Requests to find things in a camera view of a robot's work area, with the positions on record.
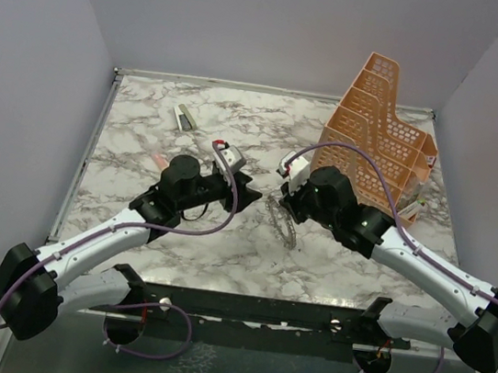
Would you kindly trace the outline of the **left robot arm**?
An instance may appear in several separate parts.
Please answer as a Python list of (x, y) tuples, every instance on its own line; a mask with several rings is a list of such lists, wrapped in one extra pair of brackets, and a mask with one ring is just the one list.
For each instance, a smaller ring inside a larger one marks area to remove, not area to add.
[(134, 247), (150, 244), (178, 227), (186, 210), (218, 202), (232, 218), (263, 195), (239, 165), (219, 158), (209, 175), (193, 156), (172, 158), (158, 183), (109, 220), (60, 243), (31, 249), (20, 243), (0, 265), (0, 330), (17, 340), (42, 333), (70, 311), (105, 307), (145, 316), (155, 302), (128, 265), (93, 273), (97, 265)]

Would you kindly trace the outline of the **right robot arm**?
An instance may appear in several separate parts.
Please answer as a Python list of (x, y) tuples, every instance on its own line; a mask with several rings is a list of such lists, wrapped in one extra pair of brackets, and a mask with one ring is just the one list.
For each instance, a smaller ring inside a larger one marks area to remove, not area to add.
[(301, 224), (312, 220), (342, 246), (396, 271), (445, 308), (436, 313), (393, 300), (359, 320), (364, 341), (391, 337), (451, 349), (480, 373), (498, 370), (498, 287), (465, 274), (416, 240), (392, 217), (357, 202), (350, 180), (336, 167), (311, 169), (303, 157), (283, 159), (286, 182), (279, 203)]

